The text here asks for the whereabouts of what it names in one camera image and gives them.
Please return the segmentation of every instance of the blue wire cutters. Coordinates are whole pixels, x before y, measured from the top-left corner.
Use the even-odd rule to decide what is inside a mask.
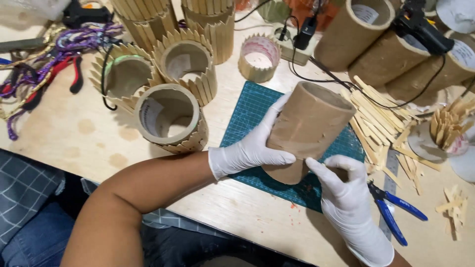
[[[371,195],[373,195],[374,197],[374,201],[376,202],[376,205],[378,205],[378,208],[380,209],[381,215],[383,216],[384,220],[386,221],[386,224],[388,225],[389,229],[391,230],[396,240],[401,245],[407,246],[408,242],[402,235],[401,230],[399,230],[399,227],[396,224],[396,221],[394,220],[394,217],[391,215],[391,212],[389,211],[389,208],[384,202],[384,200],[388,200],[389,202],[400,206],[401,208],[403,208],[410,214],[416,216],[417,218],[423,221],[428,220],[427,216],[424,215],[420,210],[416,209],[416,207],[405,202],[404,200],[396,197],[395,195],[387,191],[383,191],[379,189],[376,185],[374,185],[373,181],[368,182],[368,188],[370,189]]]

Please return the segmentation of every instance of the plywood table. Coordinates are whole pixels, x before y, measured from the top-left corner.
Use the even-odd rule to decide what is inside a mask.
[[[174,1],[177,17],[182,17]],[[206,105],[204,115],[209,126],[208,146],[219,146],[239,98],[245,79],[237,68],[240,44],[253,33],[271,33],[257,12],[236,24],[232,57],[216,66],[218,94]],[[88,77],[92,54],[84,55],[83,74]],[[329,79],[312,63],[295,66],[297,72],[311,79]],[[337,74],[348,80],[346,74]],[[143,139],[126,112],[109,111],[101,96],[86,78],[82,91],[72,95],[68,88],[74,79],[72,66],[62,71],[49,86],[41,104],[16,124],[19,139],[8,139],[6,124],[0,123],[0,148],[44,162],[65,171],[102,182],[117,171],[140,161],[169,155]],[[300,81],[289,70],[287,61],[280,60],[274,77],[264,86],[280,92],[292,90]],[[326,83],[338,92],[342,87]],[[424,169],[421,180],[424,195],[418,196],[409,179],[399,170],[404,189],[397,195],[420,208],[429,218],[421,222],[409,213],[396,209],[395,218],[409,246],[394,247],[413,266],[471,266],[475,262],[475,189],[458,178],[448,164],[442,172]],[[373,177],[382,187],[382,172]],[[443,187],[459,184],[469,195],[467,225],[462,241],[453,241],[445,233],[446,218],[434,207],[445,202]],[[380,213],[372,204],[375,222]],[[250,187],[233,179],[222,179],[201,188],[168,207],[183,216],[216,227],[265,247],[318,266],[358,266],[340,235],[323,214],[294,206],[289,201]]]

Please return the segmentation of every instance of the gloved hand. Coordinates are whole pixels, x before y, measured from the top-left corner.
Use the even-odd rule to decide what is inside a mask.
[[[326,166],[348,172],[349,181],[344,183],[316,160],[307,158],[305,163],[322,184],[323,214],[341,234],[350,251],[369,267],[391,264],[394,248],[371,218],[364,164],[342,155],[326,159]]]
[[[284,165],[295,162],[295,156],[291,153],[266,147],[272,126],[290,94],[281,96],[269,108],[261,123],[241,141],[228,147],[209,148],[208,163],[216,180],[264,164]]]

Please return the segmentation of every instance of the cutting mat grid lines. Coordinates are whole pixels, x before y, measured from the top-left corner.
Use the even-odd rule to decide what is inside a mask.
[[[281,95],[283,94],[280,92],[247,81],[220,146],[230,146],[244,138],[261,122],[269,107]],[[323,162],[335,154],[364,161],[363,147],[349,125],[345,127],[319,161]],[[309,173],[302,182],[296,185],[287,185],[272,179],[261,167],[245,170],[229,175],[229,177],[295,204],[322,212],[320,206],[322,190],[318,178],[313,173]]]

